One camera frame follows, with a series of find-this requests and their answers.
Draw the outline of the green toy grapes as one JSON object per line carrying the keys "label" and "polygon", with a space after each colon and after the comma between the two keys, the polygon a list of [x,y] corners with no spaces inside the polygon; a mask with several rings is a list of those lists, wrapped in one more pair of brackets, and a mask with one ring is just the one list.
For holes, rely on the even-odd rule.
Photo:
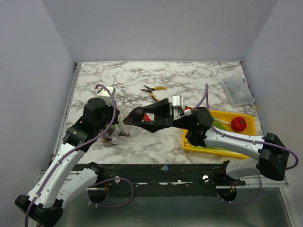
{"label": "green toy grapes", "polygon": [[227,129],[220,121],[214,121],[213,126],[220,129],[220,130],[226,130]]}

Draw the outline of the purple toy eggplant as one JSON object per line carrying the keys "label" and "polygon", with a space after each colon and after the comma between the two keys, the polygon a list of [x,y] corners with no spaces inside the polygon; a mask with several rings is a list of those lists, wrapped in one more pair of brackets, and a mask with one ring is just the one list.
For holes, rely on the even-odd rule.
{"label": "purple toy eggplant", "polygon": [[139,106],[134,108],[124,119],[125,125],[134,125],[140,123],[144,119],[145,111],[144,108]]}

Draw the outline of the clear zip top bag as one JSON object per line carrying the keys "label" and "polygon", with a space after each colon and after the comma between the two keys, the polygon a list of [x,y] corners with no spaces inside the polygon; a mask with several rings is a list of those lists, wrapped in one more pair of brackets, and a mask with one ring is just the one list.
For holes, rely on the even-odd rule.
{"label": "clear zip top bag", "polygon": [[116,128],[114,130],[109,129],[99,140],[101,141],[103,137],[110,138],[111,141],[104,144],[117,145],[126,142],[128,139],[138,137],[143,130],[132,125],[125,125],[123,119],[126,116],[127,114],[120,114],[118,118],[119,124],[116,124]]}

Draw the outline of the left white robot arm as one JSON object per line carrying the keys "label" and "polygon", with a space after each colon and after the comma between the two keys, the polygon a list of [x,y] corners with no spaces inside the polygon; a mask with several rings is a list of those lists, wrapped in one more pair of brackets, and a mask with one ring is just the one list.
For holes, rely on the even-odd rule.
{"label": "left white robot arm", "polygon": [[26,195],[19,195],[15,204],[40,226],[53,227],[61,218],[67,204],[85,188],[101,186],[105,181],[103,169],[95,163],[84,168],[74,180],[64,185],[66,178],[90,146],[113,124],[118,123],[119,111],[111,97],[108,100],[91,98],[83,115],[66,131],[56,158]]}

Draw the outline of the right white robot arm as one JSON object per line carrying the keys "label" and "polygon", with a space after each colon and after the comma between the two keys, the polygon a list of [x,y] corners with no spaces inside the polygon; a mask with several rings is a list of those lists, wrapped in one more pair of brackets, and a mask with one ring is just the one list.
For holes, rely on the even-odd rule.
{"label": "right white robot arm", "polygon": [[246,155],[246,159],[228,162],[226,169],[218,173],[218,181],[223,185],[252,175],[263,175],[275,181],[284,179],[290,152],[278,136],[272,133],[265,137],[237,134],[220,130],[213,122],[207,108],[183,110],[166,98],[136,107],[124,118],[124,124],[152,133],[169,127],[184,129],[193,146],[222,148]]}

